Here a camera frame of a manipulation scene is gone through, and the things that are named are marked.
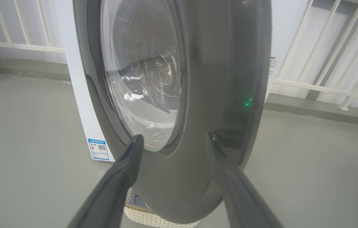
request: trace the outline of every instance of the washing machine door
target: washing machine door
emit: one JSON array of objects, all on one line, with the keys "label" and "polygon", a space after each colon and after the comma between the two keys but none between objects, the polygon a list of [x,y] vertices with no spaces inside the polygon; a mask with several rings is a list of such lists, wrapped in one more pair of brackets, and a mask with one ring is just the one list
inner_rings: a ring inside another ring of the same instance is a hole
[{"label": "washing machine door", "polygon": [[176,223],[221,201],[207,134],[244,167],[263,109],[270,0],[75,0],[92,104],[114,157],[142,134],[135,192]]}]

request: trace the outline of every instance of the white railing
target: white railing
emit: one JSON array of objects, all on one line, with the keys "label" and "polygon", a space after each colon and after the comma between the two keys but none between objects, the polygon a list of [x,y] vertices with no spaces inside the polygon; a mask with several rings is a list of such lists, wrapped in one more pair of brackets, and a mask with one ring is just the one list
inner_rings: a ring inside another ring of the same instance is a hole
[{"label": "white railing", "polygon": [[25,39],[26,43],[25,44],[23,44],[23,43],[12,43],[11,37],[9,35],[9,31],[8,31],[8,29],[6,27],[6,23],[5,23],[4,19],[3,19],[2,11],[0,9],[0,25],[1,25],[4,37],[6,39],[6,42],[0,42],[0,47],[1,48],[8,47],[8,48],[16,48],[16,49],[24,49],[24,50],[33,50],[33,51],[43,51],[43,52],[64,53],[63,48],[52,47],[52,44],[50,42],[50,38],[49,38],[49,35],[48,35],[48,29],[47,29],[46,19],[45,19],[44,12],[43,12],[42,2],[41,2],[41,0],[36,0],[36,1],[37,1],[37,7],[38,7],[38,10],[39,10],[39,15],[40,15],[40,19],[41,19],[41,24],[43,26],[43,32],[44,32],[44,35],[46,37],[46,46],[31,44],[29,34],[27,32],[26,23],[25,23],[23,15],[21,13],[21,10],[20,10],[19,0],[14,0],[14,4],[15,4],[15,7],[16,7],[16,11],[17,11],[17,16],[19,17],[19,22],[20,22],[20,25],[22,27],[23,36],[24,36],[24,39]]},{"label": "white railing", "polygon": [[354,72],[352,72],[352,66],[354,65],[354,63],[357,63],[357,61],[358,61],[358,49],[354,53],[353,57],[350,59],[350,62],[347,65],[347,68],[345,69],[344,73],[339,77],[338,82],[335,85],[333,85],[332,88],[326,87],[326,86],[320,86],[320,84],[322,83],[325,75],[327,74],[328,70],[330,69],[330,66],[334,62],[338,51],[342,47],[342,44],[346,41],[346,39],[348,37],[348,33],[350,33],[352,28],[354,27],[353,26],[354,22],[358,19],[358,7],[357,7],[357,10],[356,10],[355,14],[353,15],[350,23],[348,24],[344,34],[342,35],[341,40],[339,41],[335,51],[333,52],[331,58],[329,59],[329,61],[325,65],[325,68],[323,69],[320,77],[318,78],[318,80],[315,83],[308,84],[308,83],[303,83],[302,81],[304,81],[304,79],[306,78],[306,75],[307,75],[307,71],[306,71],[307,65],[310,64],[310,60],[312,60],[312,56],[315,54],[315,52],[317,50],[317,47],[318,47],[318,44],[321,43],[321,41],[323,40],[323,34],[327,30],[327,28],[328,28],[328,26],[330,24],[330,21],[334,17],[335,11],[336,11],[338,5],[340,4],[341,0],[336,0],[335,1],[334,5],[333,5],[333,7],[331,9],[331,12],[329,13],[328,18],[327,18],[327,20],[325,22],[325,25],[323,26],[323,28],[322,28],[322,30],[321,30],[321,32],[320,32],[315,44],[314,44],[314,47],[312,48],[311,53],[309,54],[308,59],[306,60],[304,66],[302,68],[302,71],[299,73],[299,76],[297,77],[297,79],[296,80],[285,79],[285,78],[287,78],[287,75],[285,75],[283,66],[284,66],[285,62],[287,61],[287,59],[289,58],[289,56],[290,56],[290,50],[293,48],[293,45],[294,45],[294,43],[296,41],[296,38],[299,35],[301,35],[302,24],[304,24],[306,22],[307,16],[308,16],[309,11],[310,11],[310,8],[312,7],[312,2],[313,2],[313,0],[308,1],[304,16],[302,18],[302,21],[301,21],[301,23],[300,23],[300,25],[298,27],[298,30],[297,30],[295,36],[293,38],[293,42],[292,42],[292,44],[291,44],[291,46],[289,48],[289,52],[287,53],[284,62],[282,64],[280,72],[279,72],[279,74],[278,74],[278,76],[277,76],[277,78],[275,80],[275,84],[280,84],[280,85],[285,85],[285,86],[293,86],[293,87],[297,87],[297,88],[303,88],[303,89],[308,89],[308,90],[313,90],[313,91],[326,92],[326,93],[330,93],[330,94],[345,96],[346,97],[345,100],[338,107],[341,108],[342,110],[347,110],[347,107],[351,104],[351,102],[355,98],[358,98],[358,79],[355,82],[354,86],[349,91],[344,91],[344,90],[342,90],[340,88],[341,88],[341,84],[343,82],[347,81],[347,76],[346,75],[354,73]]}]

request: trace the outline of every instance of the gray baseboard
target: gray baseboard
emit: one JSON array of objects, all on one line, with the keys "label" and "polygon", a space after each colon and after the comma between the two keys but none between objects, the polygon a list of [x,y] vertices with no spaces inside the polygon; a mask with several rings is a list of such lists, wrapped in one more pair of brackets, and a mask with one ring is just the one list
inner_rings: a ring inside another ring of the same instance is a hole
[{"label": "gray baseboard", "polygon": [[26,59],[0,58],[0,74],[71,81],[66,64]]},{"label": "gray baseboard", "polygon": [[343,111],[335,104],[298,97],[271,93],[266,100],[264,109],[358,124],[358,108],[348,107],[348,111]]}]

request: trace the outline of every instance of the woven laundry basket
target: woven laundry basket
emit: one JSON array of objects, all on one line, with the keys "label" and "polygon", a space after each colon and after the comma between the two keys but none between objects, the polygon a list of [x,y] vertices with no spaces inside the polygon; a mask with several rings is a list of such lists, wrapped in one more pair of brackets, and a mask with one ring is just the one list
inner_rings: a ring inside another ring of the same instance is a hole
[{"label": "woven laundry basket", "polygon": [[189,224],[178,224],[169,222],[153,213],[147,207],[131,204],[130,199],[132,193],[133,189],[130,188],[127,192],[126,203],[124,205],[124,213],[131,221],[159,228],[193,228],[200,222],[197,221]]}]

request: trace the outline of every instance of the gray concrete floor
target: gray concrete floor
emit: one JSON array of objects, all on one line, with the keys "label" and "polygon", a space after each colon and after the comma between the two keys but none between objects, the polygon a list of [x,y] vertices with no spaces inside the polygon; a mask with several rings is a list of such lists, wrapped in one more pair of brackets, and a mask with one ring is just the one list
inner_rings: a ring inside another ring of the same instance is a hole
[{"label": "gray concrete floor", "polygon": [[[0,227],[66,227],[110,165],[71,84],[0,75]],[[285,227],[358,227],[357,124],[264,111],[245,173]],[[197,227],[229,227],[224,205]]]}]

